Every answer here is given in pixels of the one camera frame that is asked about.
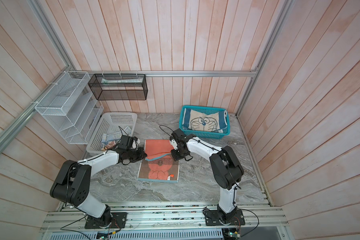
doraemon towel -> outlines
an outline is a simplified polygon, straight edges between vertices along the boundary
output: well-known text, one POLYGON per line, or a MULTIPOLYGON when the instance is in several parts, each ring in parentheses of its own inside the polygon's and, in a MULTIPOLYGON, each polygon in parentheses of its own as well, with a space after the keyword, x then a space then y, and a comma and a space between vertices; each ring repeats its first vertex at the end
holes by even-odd
POLYGON ((194 111, 190 108, 185 108, 183 127, 194 131, 222 133, 223 129, 228 126, 226 122, 226 116, 226 110, 206 115, 204 113, 194 111))

orange towel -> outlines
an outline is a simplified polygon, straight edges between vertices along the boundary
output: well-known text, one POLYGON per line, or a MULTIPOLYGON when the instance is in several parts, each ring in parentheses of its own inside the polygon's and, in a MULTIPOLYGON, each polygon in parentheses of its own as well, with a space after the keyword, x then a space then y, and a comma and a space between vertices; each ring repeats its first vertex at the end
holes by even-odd
POLYGON ((145 153, 147 161, 153 161, 171 153, 174 149, 168 139, 148 139, 145 141, 145 153))

white wire mesh organizer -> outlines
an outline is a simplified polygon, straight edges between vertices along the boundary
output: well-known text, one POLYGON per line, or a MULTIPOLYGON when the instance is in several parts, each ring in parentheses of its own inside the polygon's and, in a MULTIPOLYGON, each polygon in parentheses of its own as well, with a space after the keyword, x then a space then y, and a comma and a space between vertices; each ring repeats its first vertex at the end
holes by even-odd
POLYGON ((40 100, 36 110, 42 115, 67 115, 88 82, 87 72, 66 72, 40 100))
POLYGON ((82 94, 88 81, 87 72, 66 72, 36 106, 70 144, 88 144, 104 109, 92 93, 82 94))
POLYGON ((137 120, 136 113, 104 113, 99 123, 97 124, 94 133, 87 145, 87 152, 90 154, 100 154, 101 138, 104 133, 111 134, 119 132, 119 126, 124 129, 129 126, 132 129, 130 136, 133 135, 137 120))

marble table surface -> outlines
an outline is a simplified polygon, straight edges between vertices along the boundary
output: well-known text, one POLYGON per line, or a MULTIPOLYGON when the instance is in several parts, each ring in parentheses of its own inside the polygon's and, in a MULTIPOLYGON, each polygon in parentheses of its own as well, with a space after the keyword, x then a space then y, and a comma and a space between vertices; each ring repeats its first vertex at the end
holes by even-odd
MULTIPOLYGON (((134 136, 141 140, 168 139, 159 125, 173 130, 178 128, 180 114, 140 113, 138 114, 134 136)), ((235 151, 245 171, 237 191, 236 202, 262 201, 261 188, 256 178, 244 137, 238 120, 230 114, 231 133, 222 139, 203 139, 216 146, 229 145, 235 151)), ((216 183, 209 160, 196 154, 189 162, 180 160, 178 183, 143 182, 137 180, 140 162, 127 166, 117 164, 95 174, 91 179, 90 191, 102 202, 123 201, 177 201, 177 202, 218 202, 220 187, 216 183)))

wooden wall panel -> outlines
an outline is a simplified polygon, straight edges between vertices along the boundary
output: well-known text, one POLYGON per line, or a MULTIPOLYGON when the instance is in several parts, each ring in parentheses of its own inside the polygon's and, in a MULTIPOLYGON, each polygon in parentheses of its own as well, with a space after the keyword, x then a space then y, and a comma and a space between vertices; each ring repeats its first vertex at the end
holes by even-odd
MULTIPOLYGON (((41 0, 75 67, 84 71, 253 69, 285 2, 87 1, 41 0)), ((105 111, 179 113, 183 105, 193 104, 232 113, 249 80, 148 78, 146 101, 103 104, 105 111)))
MULTIPOLYGON (((88 10, 85 5, 80 9, 88 10)), ((0 133, 65 67, 28 2, 0 1, 0 133)), ((3 234, 5 229, 19 239, 37 237, 47 212, 59 203, 49 196, 59 168, 81 153, 39 115, 24 127, 0 155, 1 238, 13 238, 3 234)))
POLYGON ((239 118, 295 238, 360 239, 360 0, 296 1, 239 118))

